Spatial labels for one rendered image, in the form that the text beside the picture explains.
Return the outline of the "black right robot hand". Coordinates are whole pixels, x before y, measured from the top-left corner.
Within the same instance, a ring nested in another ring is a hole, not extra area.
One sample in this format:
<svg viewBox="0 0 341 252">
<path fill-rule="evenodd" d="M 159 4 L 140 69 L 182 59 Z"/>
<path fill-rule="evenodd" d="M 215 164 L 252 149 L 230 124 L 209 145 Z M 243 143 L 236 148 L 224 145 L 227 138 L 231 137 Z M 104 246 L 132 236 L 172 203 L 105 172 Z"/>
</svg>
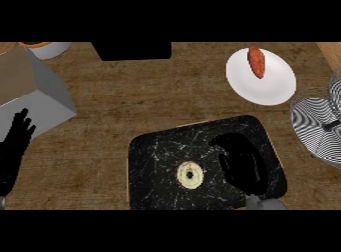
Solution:
<svg viewBox="0 0 341 252">
<path fill-rule="evenodd" d="M 268 190 L 268 168 L 258 147 L 243 133 L 217 135 L 209 176 L 215 188 L 224 193 L 259 196 Z"/>
</svg>

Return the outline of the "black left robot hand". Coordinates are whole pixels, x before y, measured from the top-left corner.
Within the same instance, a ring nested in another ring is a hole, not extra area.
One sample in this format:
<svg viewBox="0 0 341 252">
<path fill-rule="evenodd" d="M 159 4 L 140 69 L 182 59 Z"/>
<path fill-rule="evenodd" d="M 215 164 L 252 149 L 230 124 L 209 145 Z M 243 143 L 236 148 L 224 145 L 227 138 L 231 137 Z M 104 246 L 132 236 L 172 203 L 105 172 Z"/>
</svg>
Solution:
<svg viewBox="0 0 341 252">
<path fill-rule="evenodd" d="M 37 129 L 37 126 L 31 125 L 31 119 L 27 115 L 26 108 L 15 113 L 5 140 L 0 141 L 0 196 L 6 196 L 12 191 L 23 155 Z"/>
</svg>

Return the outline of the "black marble tray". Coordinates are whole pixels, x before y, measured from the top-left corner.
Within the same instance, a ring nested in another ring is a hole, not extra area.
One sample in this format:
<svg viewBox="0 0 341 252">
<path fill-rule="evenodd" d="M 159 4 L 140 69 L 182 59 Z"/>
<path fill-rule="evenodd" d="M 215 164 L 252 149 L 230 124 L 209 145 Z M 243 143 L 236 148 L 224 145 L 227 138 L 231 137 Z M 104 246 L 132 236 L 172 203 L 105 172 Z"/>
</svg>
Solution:
<svg viewBox="0 0 341 252">
<path fill-rule="evenodd" d="M 288 192 L 286 175 L 264 125 L 243 115 L 137 136 L 128 150 L 129 207 L 135 210 L 227 210 L 246 205 L 246 195 L 225 181 L 218 156 L 228 149 L 212 139 L 230 133 L 245 135 L 264 159 L 268 179 L 262 200 Z M 178 180 L 180 165 L 191 161 L 205 175 L 188 189 Z"/>
</svg>

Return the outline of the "grey box with brown top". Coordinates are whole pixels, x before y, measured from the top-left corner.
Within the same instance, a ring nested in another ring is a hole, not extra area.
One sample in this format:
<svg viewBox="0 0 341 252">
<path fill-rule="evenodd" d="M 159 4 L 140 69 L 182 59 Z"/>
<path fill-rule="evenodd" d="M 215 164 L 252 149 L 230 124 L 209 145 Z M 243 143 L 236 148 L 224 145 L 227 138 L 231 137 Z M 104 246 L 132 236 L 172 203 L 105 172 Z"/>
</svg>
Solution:
<svg viewBox="0 0 341 252">
<path fill-rule="evenodd" d="M 63 79 L 23 46 L 0 54 L 0 141 L 5 139 L 14 115 L 28 110 L 37 126 L 33 138 L 57 127 L 77 111 Z"/>
</svg>

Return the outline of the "white plate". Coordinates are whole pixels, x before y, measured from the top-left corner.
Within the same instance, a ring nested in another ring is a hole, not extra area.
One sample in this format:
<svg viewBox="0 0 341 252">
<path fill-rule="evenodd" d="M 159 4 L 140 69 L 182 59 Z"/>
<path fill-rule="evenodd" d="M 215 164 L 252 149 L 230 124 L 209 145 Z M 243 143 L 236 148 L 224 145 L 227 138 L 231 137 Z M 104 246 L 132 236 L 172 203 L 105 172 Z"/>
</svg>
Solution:
<svg viewBox="0 0 341 252">
<path fill-rule="evenodd" d="M 296 75 L 285 59 L 262 49 L 265 73 L 258 78 L 249 60 L 249 49 L 237 50 L 225 61 L 225 78 L 236 93 L 252 103 L 274 106 L 283 104 L 296 91 Z"/>
</svg>

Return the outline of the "white bowl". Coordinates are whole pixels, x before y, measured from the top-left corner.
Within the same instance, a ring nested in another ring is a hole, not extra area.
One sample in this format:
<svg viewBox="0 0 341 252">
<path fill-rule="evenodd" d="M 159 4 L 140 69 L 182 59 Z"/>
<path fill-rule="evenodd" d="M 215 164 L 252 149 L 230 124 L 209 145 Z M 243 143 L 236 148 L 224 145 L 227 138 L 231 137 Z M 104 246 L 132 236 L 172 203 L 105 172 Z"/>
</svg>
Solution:
<svg viewBox="0 0 341 252">
<path fill-rule="evenodd" d="M 71 46 L 71 42 L 54 42 L 42 48 L 30 49 L 40 60 L 52 59 L 61 55 Z"/>
</svg>

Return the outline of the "orange food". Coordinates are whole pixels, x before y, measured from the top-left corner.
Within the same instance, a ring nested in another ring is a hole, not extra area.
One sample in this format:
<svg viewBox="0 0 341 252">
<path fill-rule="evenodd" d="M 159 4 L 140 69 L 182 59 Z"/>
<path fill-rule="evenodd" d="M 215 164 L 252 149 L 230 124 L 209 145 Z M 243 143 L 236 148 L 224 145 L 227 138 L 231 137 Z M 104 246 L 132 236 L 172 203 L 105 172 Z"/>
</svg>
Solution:
<svg viewBox="0 0 341 252">
<path fill-rule="evenodd" d="M 18 42 L 18 44 L 30 49 L 46 47 L 52 42 Z"/>
</svg>

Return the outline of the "black appliance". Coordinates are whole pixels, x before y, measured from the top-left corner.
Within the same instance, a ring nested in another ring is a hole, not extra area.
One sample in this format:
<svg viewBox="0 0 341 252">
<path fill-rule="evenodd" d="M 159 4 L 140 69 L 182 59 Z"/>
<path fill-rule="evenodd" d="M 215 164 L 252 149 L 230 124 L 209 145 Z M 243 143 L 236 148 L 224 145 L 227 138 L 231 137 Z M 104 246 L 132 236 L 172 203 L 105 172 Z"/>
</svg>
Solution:
<svg viewBox="0 0 341 252">
<path fill-rule="evenodd" d="M 169 59 L 171 42 L 94 42 L 92 46 L 104 61 Z"/>
</svg>

